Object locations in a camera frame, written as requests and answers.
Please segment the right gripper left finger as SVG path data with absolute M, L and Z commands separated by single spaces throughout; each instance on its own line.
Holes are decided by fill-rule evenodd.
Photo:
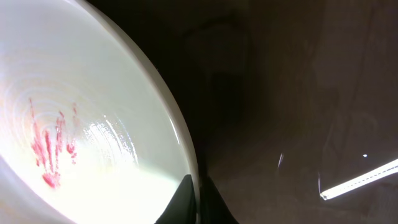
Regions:
M 196 224 L 197 204 L 191 175 L 181 181 L 163 214 L 155 224 Z

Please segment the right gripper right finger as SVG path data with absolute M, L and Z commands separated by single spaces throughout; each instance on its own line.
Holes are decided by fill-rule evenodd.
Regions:
M 210 177 L 201 181 L 200 213 L 202 224 L 239 224 Z

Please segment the white plate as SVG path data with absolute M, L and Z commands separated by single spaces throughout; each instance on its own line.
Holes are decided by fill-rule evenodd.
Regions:
M 197 159 L 157 69 L 84 1 L 1 2 L 1 222 L 155 223 Z

